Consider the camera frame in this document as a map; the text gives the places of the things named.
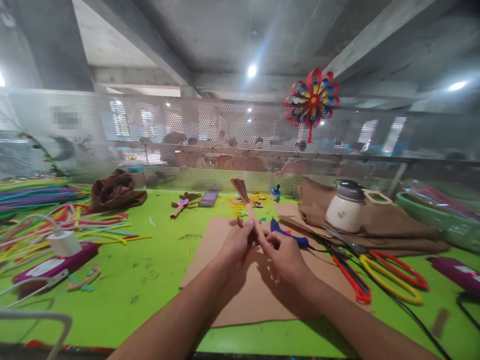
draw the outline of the pink power strip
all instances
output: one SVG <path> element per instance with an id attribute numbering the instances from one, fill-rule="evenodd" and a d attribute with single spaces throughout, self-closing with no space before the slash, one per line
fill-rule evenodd
<path id="1" fill-rule="evenodd" d="M 99 253 L 99 245 L 92 242 L 84 242 L 81 244 L 82 249 L 79 253 L 70 257 L 58 257 L 54 256 L 48 260 L 45 260 L 38 265 L 24 271 L 12 279 L 14 284 L 21 283 L 27 279 L 35 278 L 50 278 L 52 282 L 49 287 L 42 291 L 46 293 L 69 275 L 77 271 L 81 266 L 85 265 L 88 261 L 93 259 Z M 21 298 L 43 288 L 47 282 L 45 280 L 29 281 L 20 285 L 18 288 L 18 294 Z"/>

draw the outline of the yellow-handled scissors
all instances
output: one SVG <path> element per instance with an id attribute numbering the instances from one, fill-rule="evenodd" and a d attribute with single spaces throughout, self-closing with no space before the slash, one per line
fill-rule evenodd
<path id="1" fill-rule="evenodd" d="M 398 297 L 399 299 L 403 300 L 406 303 L 413 304 L 413 305 L 422 305 L 424 303 L 424 299 L 419 294 L 419 292 L 409 284 L 422 290 L 428 290 L 429 284 L 413 268 L 408 266 L 403 261 L 400 261 L 395 256 L 388 255 L 381 251 L 365 249 L 351 242 L 345 236 L 341 235 L 339 232 L 337 232 L 330 226 L 324 226 L 323 228 L 326 231 L 328 231 L 330 234 L 332 234 L 334 237 L 341 240 L 345 245 L 347 245 L 350 248 L 351 252 L 354 253 L 360 259 L 360 262 L 363 265 L 363 268 L 365 269 L 365 271 L 369 273 L 371 277 L 374 278 L 380 284 L 380 286 L 382 286 L 385 290 L 387 290 L 388 292 L 395 295 L 396 297 Z M 366 255 L 371 255 L 374 260 L 368 258 Z M 395 268 L 386 259 L 391 260 L 392 262 L 399 265 L 402 269 L 404 269 L 407 273 L 411 274 L 414 278 L 407 276 L 402 271 Z M 381 262 L 383 266 L 376 263 L 375 260 L 378 260 L 379 262 Z M 392 280 L 401 288 L 405 289 L 408 293 L 410 293 L 411 296 L 406 295 L 396 290 L 395 288 L 391 287 L 390 285 L 388 285 L 375 273 L 375 271 L 372 270 L 372 268 L 375 268 L 375 270 L 377 270 L 379 273 L 381 273 L 388 279 Z"/>

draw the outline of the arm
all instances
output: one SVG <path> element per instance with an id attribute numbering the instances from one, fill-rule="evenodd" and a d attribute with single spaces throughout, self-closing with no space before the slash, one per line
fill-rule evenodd
<path id="1" fill-rule="evenodd" d="M 242 265 L 254 223 L 232 228 L 215 258 L 168 304 L 140 326 L 109 360 L 185 359 L 229 274 Z"/>
<path id="2" fill-rule="evenodd" d="M 305 264 L 293 238 L 273 232 L 260 245 L 280 275 L 330 320 L 362 359 L 438 359 L 318 279 Z"/>

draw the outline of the white charger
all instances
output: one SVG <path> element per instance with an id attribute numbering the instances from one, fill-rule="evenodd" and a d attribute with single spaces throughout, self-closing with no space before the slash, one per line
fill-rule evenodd
<path id="1" fill-rule="evenodd" d="M 82 251 L 82 246 L 73 231 L 65 231 L 57 227 L 46 239 L 58 257 L 69 258 Z"/>

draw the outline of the folded cloth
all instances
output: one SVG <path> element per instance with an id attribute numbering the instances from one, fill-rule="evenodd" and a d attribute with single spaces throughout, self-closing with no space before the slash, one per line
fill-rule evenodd
<path id="1" fill-rule="evenodd" d="M 318 228 L 327 225 L 325 214 L 337 189 L 303 178 L 298 193 L 303 221 Z M 439 234 L 435 228 L 412 219 L 401 207 L 393 204 L 374 204 L 366 198 L 362 212 L 362 226 L 355 233 L 357 237 L 435 239 Z"/>
<path id="2" fill-rule="evenodd" d="M 295 204 L 274 204 L 273 207 L 277 212 L 280 221 L 290 228 L 306 234 L 312 232 L 324 238 L 335 247 L 345 248 L 345 244 L 332 235 L 315 226 L 305 224 L 298 211 L 298 206 Z M 430 240 L 425 238 L 384 238 L 384 237 L 363 237 L 351 234 L 343 234 L 347 239 L 353 243 L 366 248 L 382 251 L 386 254 L 399 257 L 419 256 L 439 254 L 447 251 L 450 245 L 443 241 Z"/>
<path id="3" fill-rule="evenodd" d="M 90 211 L 101 213 L 119 208 L 132 208 L 147 200 L 146 191 L 135 191 L 134 178 L 122 169 L 109 177 L 96 180 L 91 187 Z"/>
<path id="4" fill-rule="evenodd" d="M 324 186 L 304 178 L 298 187 L 301 199 L 299 206 L 293 204 L 274 205 L 280 219 L 308 228 L 337 247 L 345 245 L 322 229 L 328 223 L 325 214 L 337 193 L 334 187 Z M 373 204 L 365 199 L 365 211 L 362 227 L 352 234 L 340 231 L 350 241 L 366 248 L 383 251 L 387 254 L 403 257 L 438 254 L 450 248 L 446 242 L 436 240 L 439 231 L 412 218 L 396 205 Z"/>

